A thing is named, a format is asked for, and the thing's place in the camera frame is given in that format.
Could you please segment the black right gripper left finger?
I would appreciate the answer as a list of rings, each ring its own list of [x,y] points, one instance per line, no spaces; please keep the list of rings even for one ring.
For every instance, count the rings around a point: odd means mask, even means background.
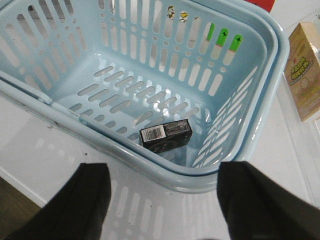
[[[112,196],[106,163],[81,163],[59,192],[8,240],[98,240]]]

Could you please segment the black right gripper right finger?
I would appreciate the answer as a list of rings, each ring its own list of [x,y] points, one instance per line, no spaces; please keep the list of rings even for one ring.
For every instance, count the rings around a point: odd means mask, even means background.
[[[246,161],[223,162],[217,198],[232,240],[318,240],[320,211]]]

